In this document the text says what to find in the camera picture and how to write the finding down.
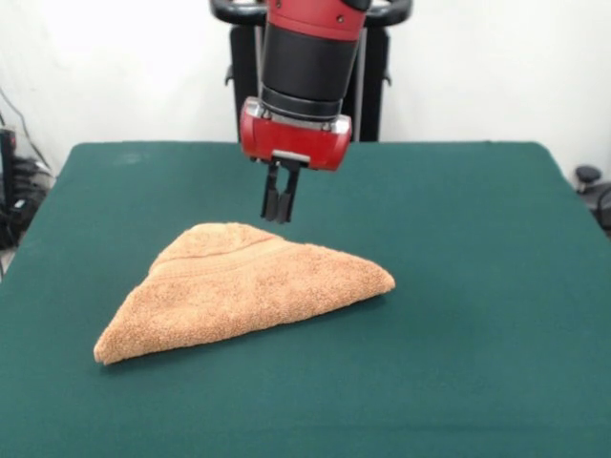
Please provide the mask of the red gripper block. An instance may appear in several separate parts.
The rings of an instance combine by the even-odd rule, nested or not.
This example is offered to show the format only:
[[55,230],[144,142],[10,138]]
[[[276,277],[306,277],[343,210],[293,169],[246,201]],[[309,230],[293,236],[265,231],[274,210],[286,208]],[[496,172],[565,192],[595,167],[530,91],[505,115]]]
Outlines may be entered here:
[[[340,114],[331,121],[305,121],[275,114],[256,97],[248,97],[240,115],[243,152],[264,161],[293,160],[313,170],[339,168],[351,141],[352,122]],[[288,179],[279,195],[277,162],[267,164],[261,217],[279,223],[291,221],[301,168],[287,169]]]

